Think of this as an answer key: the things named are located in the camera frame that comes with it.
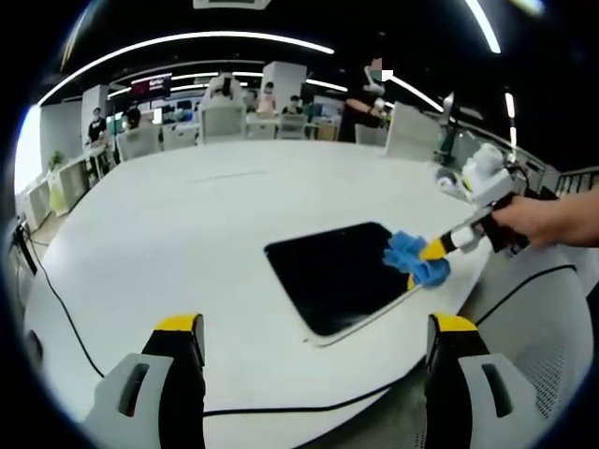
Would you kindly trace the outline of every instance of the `office chair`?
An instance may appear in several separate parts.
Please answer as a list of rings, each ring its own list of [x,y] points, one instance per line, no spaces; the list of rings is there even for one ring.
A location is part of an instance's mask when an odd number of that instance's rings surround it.
[[[305,115],[282,115],[277,138],[304,140],[307,122],[308,117]]]
[[[196,146],[196,134],[198,130],[193,127],[180,127],[177,124],[163,126],[165,152],[186,147]]]
[[[358,145],[384,147],[387,144],[387,134],[386,129],[369,128],[363,124],[356,124],[356,143]]]
[[[516,256],[523,259],[522,265],[508,265],[485,289],[506,296],[514,285],[530,277],[530,273],[522,273],[522,266],[534,267],[535,273],[568,264],[580,268],[581,257],[594,255],[594,250],[558,246],[545,250],[540,264],[539,255],[534,258],[538,251],[526,251]],[[561,269],[538,278],[478,327],[489,350],[504,354],[533,385],[536,408],[545,418],[543,430],[550,428],[568,405],[592,363],[592,322],[586,298],[592,289],[589,279],[582,269]]]
[[[159,136],[160,126],[150,123],[144,123],[138,128],[119,134],[116,141],[119,145],[121,160],[124,162],[161,152]]]
[[[200,108],[200,140],[203,143],[243,140],[246,135],[245,106],[228,99],[211,101]]]
[[[387,156],[417,162],[433,160],[441,125],[415,108],[396,102],[387,137]]]
[[[274,123],[248,123],[247,138],[251,140],[273,140],[276,130]]]

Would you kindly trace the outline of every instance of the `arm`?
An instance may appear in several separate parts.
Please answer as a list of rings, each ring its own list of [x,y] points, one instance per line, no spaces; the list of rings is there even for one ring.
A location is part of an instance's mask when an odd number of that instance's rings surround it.
[[[599,247],[599,190],[555,201],[517,197],[507,208],[493,212],[493,217],[528,237],[534,246]]]
[[[355,98],[347,98],[345,100],[345,104],[352,109],[359,110],[360,112],[364,112],[366,114],[369,113],[371,110],[370,106],[368,106],[366,103],[362,103],[361,101]]]

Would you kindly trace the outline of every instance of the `ceiling light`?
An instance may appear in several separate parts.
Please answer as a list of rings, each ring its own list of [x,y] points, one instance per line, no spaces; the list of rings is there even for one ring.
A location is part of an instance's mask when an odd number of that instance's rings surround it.
[[[206,73],[192,73],[190,75],[178,75],[172,77],[172,80],[185,80],[187,78],[207,78],[207,77],[218,77],[218,72],[206,72]]]
[[[130,73],[122,78],[118,78],[117,80],[114,80],[112,82],[112,84],[117,83],[117,82],[123,82],[125,80],[131,80],[132,78],[135,77],[139,77],[141,75],[146,75],[148,73],[154,73],[160,70],[171,70],[173,68],[180,68],[180,67],[188,67],[190,65],[205,65],[205,64],[228,64],[228,63],[232,63],[232,64],[256,64],[256,65],[264,65],[266,62],[264,61],[254,61],[254,60],[247,60],[247,59],[205,59],[202,61],[188,61],[186,63],[177,63],[177,64],[169,64],[169,65],[161,65],[159,67],[154,67],[154,68],[150,68],[148,70],[142,70],[140,72],[137,73]]]
[[[329,82],[317,81],[317,80],[306,80],[308,84],[313,84],[314,86],[328,87],[330,89],[334,89],[336,91],[347,92],[347,88],[343,86],[338,86],[337,84],[330,84]]]
[[[130,87],[125,87],[124,89],[121,89],[120,91],[116,91],[116,92],[113,92],[112,94],[108,94],[108,100],[110,100],[111,98],[113,98],[116,95],[125,94],[125,93],[129,92],[130,90],[131,90]]]
[[[266,39],[266,40],[273,40],[276,42],[283,42],[285,44],[298,45],[300,47],[304,47],[307,49],[311,49],[311,50],[315,50],[315,51],[322,51],[326,54],[333,54],[335,52],[333,49],[329,49],[329,48],[323,47],[321,45],[316,45],[311,42],[306,42],[305,40],[299,40],[299,39],[294,39],[294,38],[285,37],[285,36],[268,35],[265,33],[251,33],[251,32],[247,32],[247,31],[202,31],[202,32],[195,32],[195,33],[185,33],[182,35],[158,37],[156,39],[144,40],[143,42],[139,42],[137,44],[129,45],[128,47],[124,47],[120,50],[113,51],[112,53],[106,54],[106,55],[102,56],[101,58],[96,59],[95,61],[92,61],[91,63],[89,63],[87,65],[84,65],[82,68],[71,73],[64,80],[60,81],[58,84],[56,84],[54,87],[52,87],[48,91],[47,94],[45,94],[44,96],[41,97],[41,99],[37,102],[37,104],[39,106],[43,105],[46,101],[48,101],[48,99],[51,96],[53,96],[58,91],[60,91],[63,87],[65,87],[69,82],[74,80],[76,77],[87,72],[91,68],[96,67],[97,65],[105,63],[106,61],[108,61],[112,58],[116,58],[117,56],[120,56],[122,54],[128,53],[133,50],[143,49],[144,47],[150,47],[152,45],[162,44],[165,42],[173,42],[176,40],[194,39],[194,38],[200,38],[200,37],[246,37],[246,38],[252,38],[252,39]]]
[[[171,92],[186,91],[187,89],[202,89],[208,87],[208,84],[187,84],[186,86],[171,87]]]
[[[516,128],[514,126],[509,128],[509,139],[512,144],[512,147],[516,147],[516,145],[518,144],[518,140],[516,139]]]
[[[540,16],[545,11],[542,0],[512,0],[512,3],[534,16]]]
[[[423,93],[421,93],[416,87],[408,84],[404,80],[400,80],[399,78],[397,78],[395,76],[392,76],[391,78],[389,78],[389,81],[392,81],[392,82],[396,83],[397,85],[401,86],[406,91],[414,94],[415,96],[417,96],[421,100],[424,100],[426,103],[428,103],[429,105],[431,105],[433,108],[437,109],[439,112],[443,112],[443,107],[440,104],[436,103],[431,98],[429,98],[428,96],[426,96]]]
[[[152,75],[151,77],[140,78],[139,80],[132,80],[131,84],[135,84],[137,82],[142,82],[142,81],[155,80],[156,78],[166,78],[166,77],[170,77],[171,75],[172,75],[172,73],[162,73],[160,75]]]
[[[478,26],[483,31],[485,35],[485,39],[489,44],[489,48],[493,53],[500,54],[502,49],[499,47],[499,42],[497,41],[497,37],[493,32],[493,29],[490,26],[489,19],[485,15],[485,11],[478,3],[478,0],[465,0],[466,5],[472,10],[472,13],[475,15],[475,19],[478,22]]]
[[[233,72],[233,76],[262,78],[264,74],[262,74],[261,72]]]
[[[505,105],[507,106],[507,115],[509,118],[516,118],[516,107],[514,106],[514,96],[512,94],[505,93]]]

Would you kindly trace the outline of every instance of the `desk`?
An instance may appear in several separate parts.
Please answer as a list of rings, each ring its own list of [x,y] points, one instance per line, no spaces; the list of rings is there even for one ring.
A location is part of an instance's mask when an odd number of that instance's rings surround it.
[[[375,221],[427,238],[473,208],[438,192],[427,164],[384,149],[317,141],[242,141],[120,164],[72,211],[44,257],[99,368],[139,352],[166,316],[206,323],[205,410],[325,407],[404,376],[426,352],[427,316],[457,312],[489,256],[450,256],[453,273],[329,346],[317,346],[263,253],[269,243]],[[43,277],[25,313],[44,375],[81,420],[99,378]],[[295,447],[384,392],[326,413],[220,415],[207,447]]]
[[[70,159],[66,164],[68,166],[70,166],[70,165],[78,164],[81,161],[90,161],[91,159],[94,159],[94,163],[92,164],[92,166],[94,166],[94,168],[95,168],[95,173],[97,175],[98,180],[101,180],[104,177],[104,173],[102,172],[102,168],[100,167],[99,158],[102,154],[107,152],[107,150],[109,149],[109,146],[111,146],[111,145],[112,145],[111,141],[107,141],[105,144],[103,144],[99,147],[95,147],[95,148],[85,147],[83,149],[83,154],[77,156],[74,159]]]

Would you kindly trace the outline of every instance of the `black cable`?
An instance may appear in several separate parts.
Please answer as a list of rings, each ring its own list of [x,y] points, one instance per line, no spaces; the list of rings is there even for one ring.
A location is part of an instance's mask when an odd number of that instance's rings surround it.
[[[513,295],[515,295],[519,290],[521,290],[524,286],[526,286],[528,283],[534,281],[535,279],[541,278],[543,276],[546,276],[550,273],[554,273],[556,271],[561,271],[563,269],[572,269],[573,271],[577,271],[576,267],[572,264],[567,264],[567,265],[559,265],[557,267],[553,267],[553,268],[548,268],[548,269],[544,269],[543,271],[539,271],[538,273],[534,274],[533,276],[530,276],[528,278],[526,278],[524,281],[522,281],[520,284],[518,284],[511,292],[509,292],[507,295],[505,295],[505,297],[502,298],[502,300],[500,300],[497,304],[495,304],[487,313],[485,313],[482,318],[480,318],[475,324],[477,326],[479,326],[481,323],[483,323],[487,318],[489,318],[491,316],[492,313],[494,313],[499,307],[501,307],[503,304],[505,304],[505,302],[511,298]],[[420,362],[418,362],[413,368],[412,370],[418,368],[420,366],[420,364],[422,363],[422,360],[420,360]],[[360,402],[364,399],[367,398],[371,398],[372,396],[375,396],[379,393],[382,393],[383,391],[391,388],[392,386],[394,386],[395,384],[398,384],[400,381],[403,380],[405,376],[401,377],[400,379],[397,379],[396,381],[390,382],[389,384],[380,386],[376,389],[374,389],[373,391],[369,392],[369,393],[365,393],[363,395],[360,395],[356,398],[352,398],[349,400],[345,400],[344,402],[339,402],[338,404],[333,404],[333,405],[328,405],[325,407],[285,407],[285,408],[265,408],[265,409],[230,409],[230,410],[215,410],[215,411],[211,411],[211,412],[205,412],[204,413],[204,417],[211,417],[211,416],[223,416],[223,415],[227,415],[227,414],[265,414],[265,413],[319,413],[319,412],[330,412],[332,410],[337,410],[337,409],[341,409],[343,407],[347,407],[348,405],[354,404],[356,402]]]
[[[21,274],[21,264],[19,260],[17,260],[17,285],[16,285],[16,294],[17,294],[17,302],[19,306],[21,306],[21,283],[19,279],[19,275]]]
[[[33,243],[33,241],[31,240],[31,235],[24,229],[23,229],[23,231],[24,231],[25,235],[27,236],[27,239]],[[68,319],[68,322],[71,324],[73,333],[75,334],[75,337],[77,337],[77,341],[79,342],[79,345],[80,345],[81,349],[83,350],[83,353],[85,354],[85,358],[87,358],[87,361],[90,362],[90,365],[92,366],[94,371],[97,372],[100,377],[104,378],[104,374],[102,373],[102,371],[100,371],[98,369],[98,367],[94,363],[94,360],[92,360],[89,353],[87,352],[87,349],[85,348],[85,344],[83,344],[83,340],[81,339],[81,336],[79,335],[79,331],[75,327],[73,318],[71,318],[71,314],[68,312],[65,302],[60,297],[60,295],[58,295],[58,292],[56,292],[56,289],[52,285],[52,282],[50,281],[50,276],[48,276],[48,271],[46,271],[46,269],[42,265],[41,261],[39,260],[39,256],[37,255],[36,248],[33,244],[31,245],[31,249],[33,250],[33,254],[36,257],[37,265],[41,268],[42,272],[44,273],[44,277],[46,278],[46,282],[48,283],[48,286],[50,287],[50,289],[51,289],[52,293],[54,294],[54,296],[56,297],[56,299],[58,299],[58,302],[62,306],[63,311],[65,311],[66,318]]]

